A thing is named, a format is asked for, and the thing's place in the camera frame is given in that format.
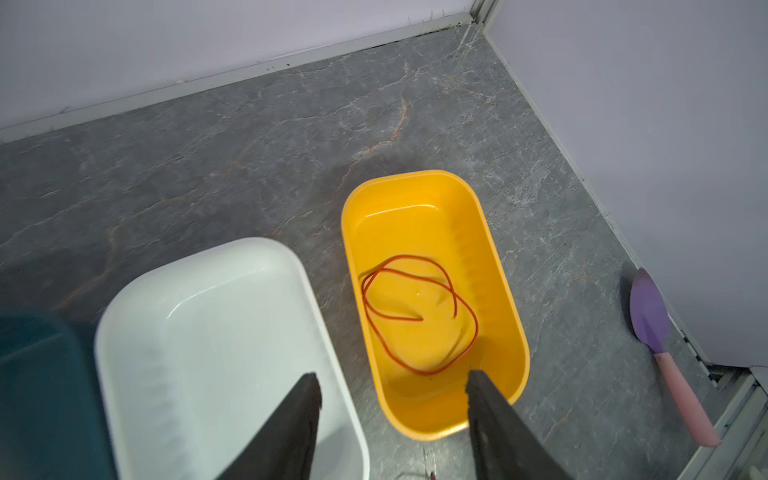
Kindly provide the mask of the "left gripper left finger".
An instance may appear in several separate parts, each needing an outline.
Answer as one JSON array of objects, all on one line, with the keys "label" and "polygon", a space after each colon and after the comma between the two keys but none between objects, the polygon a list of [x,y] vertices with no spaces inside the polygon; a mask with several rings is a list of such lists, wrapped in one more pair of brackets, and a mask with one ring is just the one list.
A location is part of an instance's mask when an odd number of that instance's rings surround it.
[{"label": "left gripper left finger", "polygon": [[322,394],[314,373],[302,375],[221,479],[308,479]]}]

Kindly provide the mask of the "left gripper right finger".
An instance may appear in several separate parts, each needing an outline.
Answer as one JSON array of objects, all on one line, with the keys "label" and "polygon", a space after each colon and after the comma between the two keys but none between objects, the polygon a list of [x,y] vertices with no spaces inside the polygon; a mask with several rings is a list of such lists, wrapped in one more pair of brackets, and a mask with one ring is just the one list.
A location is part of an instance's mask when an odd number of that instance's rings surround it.
[{"label": "left gripper right finger", "polygon": [[482,370],[466,385],[468,431],[478,479],[567,479],[512,406]]}]

